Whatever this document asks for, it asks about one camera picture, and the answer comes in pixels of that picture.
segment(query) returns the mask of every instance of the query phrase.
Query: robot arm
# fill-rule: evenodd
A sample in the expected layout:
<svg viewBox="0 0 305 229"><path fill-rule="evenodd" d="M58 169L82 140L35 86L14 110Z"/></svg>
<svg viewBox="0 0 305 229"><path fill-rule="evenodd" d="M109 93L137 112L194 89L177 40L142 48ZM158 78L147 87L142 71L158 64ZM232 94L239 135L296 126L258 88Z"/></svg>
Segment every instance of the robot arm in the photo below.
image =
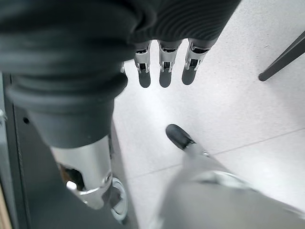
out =
<svg viewBox="0 0 305 229"><path fill-rule="evenodd" d="M109 196L108 134L114 98L135 57L148 87L150 40L160 45L167 87L180 42L190 39L184 84L216 42L239 0L56 0L0 3L0 69L8 88L50 146L66 187L94 209Z"/></svg>

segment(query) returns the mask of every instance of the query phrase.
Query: metal bracket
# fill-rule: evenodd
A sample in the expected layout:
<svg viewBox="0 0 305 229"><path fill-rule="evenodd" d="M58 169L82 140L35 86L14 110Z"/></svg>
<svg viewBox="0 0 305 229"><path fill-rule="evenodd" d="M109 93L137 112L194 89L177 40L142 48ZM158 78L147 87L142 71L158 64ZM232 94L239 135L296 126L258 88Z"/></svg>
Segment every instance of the metal bracket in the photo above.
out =
<svg viewBox="0 0 305 229"><path fill-rule="evenodd" d="M190 64L192 60L197 60L197 64L194 68L194 71L196 71L199 67L199 65L202 63L206 53L208 52L208 49L202 49L199 47L194 46L192 42L189 43L189 47L187 49L187 53L185 56L185 68L187 70L190 69Z"/></svg>
<svg viewBox="0 0 305 229"><path fill-rule="evenodd" d="M138 69L138 72L141 73L141 70L145 69L145 72L149 72L149 66L151 64L151 51L150 51L151 42L148 44L146 49L137 50L134 56L134 63Z"/></svg>

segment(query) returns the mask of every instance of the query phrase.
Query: white tiled floor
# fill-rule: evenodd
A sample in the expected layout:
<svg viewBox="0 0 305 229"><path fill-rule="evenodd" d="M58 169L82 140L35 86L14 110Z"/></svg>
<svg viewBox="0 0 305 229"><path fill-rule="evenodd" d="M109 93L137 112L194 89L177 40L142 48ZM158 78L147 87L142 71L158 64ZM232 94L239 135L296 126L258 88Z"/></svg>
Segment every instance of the white tiled floor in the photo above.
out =
<svg viewBox="0 0 305 229"><path fill-rule="evenodd" d="M305 1L243 0L194 83L181 82L187 41L172 84L159 85L152 44L149 88L133 61L114 122L138 220L146 225L182 152L165 135L170 123L199 139L229 169L266 194L305 210L305 55L266 82L257 76L305 30Z"/></svg>

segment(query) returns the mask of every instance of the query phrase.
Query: black metal frame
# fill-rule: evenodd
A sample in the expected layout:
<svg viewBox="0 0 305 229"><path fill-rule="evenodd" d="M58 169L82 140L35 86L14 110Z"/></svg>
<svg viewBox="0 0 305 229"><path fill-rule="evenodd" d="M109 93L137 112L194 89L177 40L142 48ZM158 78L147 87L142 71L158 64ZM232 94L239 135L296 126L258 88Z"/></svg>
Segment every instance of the black metal frame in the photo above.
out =
<svg viewBox="0 0 305 229"><path fill-rule="evenodd" d="M9 74L3 77L4 87L11 84ZM85 206L62 183L49 147L41 140L27 113L15 107L6 96L5 108L11 179L1 182L13 186L5 194L14 229L53 228L138 228L132 203L129 221L122 225L112 216L110 206L93 210ZM125 174L115 129L112 128L112 168L125 184Z"/></svg>
<svg viewBox="0 0 305 229"><path fill-rule="evenodd" d="M259 80L266 81L303 53L305 53L305 32L303 32L263 73L259 74Z"/></svg>

